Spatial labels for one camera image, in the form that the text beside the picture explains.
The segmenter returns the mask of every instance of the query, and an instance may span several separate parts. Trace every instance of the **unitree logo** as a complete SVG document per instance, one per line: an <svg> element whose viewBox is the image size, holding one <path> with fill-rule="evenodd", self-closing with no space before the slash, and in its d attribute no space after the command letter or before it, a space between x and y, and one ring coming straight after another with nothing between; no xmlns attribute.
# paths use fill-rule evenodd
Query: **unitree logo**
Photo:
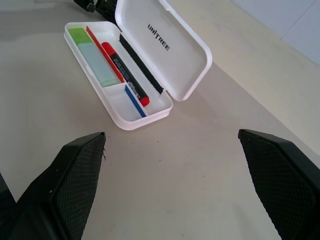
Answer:
<svg viewBox="0 0 320 240"><path fill-rule="evenodd" d="M155 35L155 39L157 39L162 46L169 51L170 47L169 45L165 42L165 40L160 36L160 34L158 33L157 30L155 30L150 24L148 25L148 29L153 33L153 35Z"/></svg>

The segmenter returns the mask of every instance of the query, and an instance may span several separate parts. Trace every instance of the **floor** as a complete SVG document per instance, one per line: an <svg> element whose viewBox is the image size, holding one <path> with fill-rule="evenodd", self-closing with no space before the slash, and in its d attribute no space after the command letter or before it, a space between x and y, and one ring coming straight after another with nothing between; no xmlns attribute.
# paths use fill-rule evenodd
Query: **floor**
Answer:
<svg viewBox="0 0 320 240"><path fill-rule="evenodd" d="M0 172L14 198L63 145L104 131L106 161L83 240L279 240L255 193L238 130L293 141L318 166L319 156L216 62L167 118L119 129L63 37L68 22L102 18L56 2L13 0L0 10L6 23L0 25ZM185 5L175 4L186 16ZM197 9L198 1L185 4ZM197 19L187 20L215 55L210 27L205 32Z"/></svg>
<svg viewBox="0 0 320 240"><path fill-rule="evenodd" d="M213 61L320 155L320 64L231 0L168 2L205 40Z"/></svg>

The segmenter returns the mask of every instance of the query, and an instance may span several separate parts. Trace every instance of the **white plastic box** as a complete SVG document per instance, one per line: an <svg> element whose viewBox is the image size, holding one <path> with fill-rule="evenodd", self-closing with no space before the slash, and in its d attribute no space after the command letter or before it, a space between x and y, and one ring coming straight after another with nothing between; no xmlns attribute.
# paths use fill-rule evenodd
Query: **white plastic box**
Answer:
<svg viewBox="0 0 320 240"><path fill-rule="evenodd" d="M173 107L171 97L186 100L211 67L212 54L165 0L118 0L115 19L118 27L108 21L70 22L64 38L114 123L121 129L134 130L168 116ZM149 96L150 103L143 109L146 117L141 117L125 92L127 83L101 87L68 32L87 26L100 44L112 45ZM163 87L161 94L119 41L120 35Z"/></svg>

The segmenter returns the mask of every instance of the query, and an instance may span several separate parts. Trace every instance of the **wall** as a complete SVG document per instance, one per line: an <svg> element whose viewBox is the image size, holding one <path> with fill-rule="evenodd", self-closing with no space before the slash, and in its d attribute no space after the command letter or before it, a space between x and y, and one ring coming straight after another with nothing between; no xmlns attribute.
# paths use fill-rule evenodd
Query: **wall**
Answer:
<svg viewBox="0 0 320 240"><path fill-rule="evenodd" d="M283 41L320 64L320 0L233 0Z"/></svg>

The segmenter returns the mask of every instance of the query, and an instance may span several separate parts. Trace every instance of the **green eraser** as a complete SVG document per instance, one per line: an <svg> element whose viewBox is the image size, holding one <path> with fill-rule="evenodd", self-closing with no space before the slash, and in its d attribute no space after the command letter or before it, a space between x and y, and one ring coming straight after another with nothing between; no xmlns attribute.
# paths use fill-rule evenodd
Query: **green eraser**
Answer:
<svg viewBox="0 0 320 240"><path fill-rule="evenodd" d="M75 44L85 44L85 43L91 43L91 38L88 36L86 31L79 27L79 28L70 28L69 33L74 40Z"/></svg>

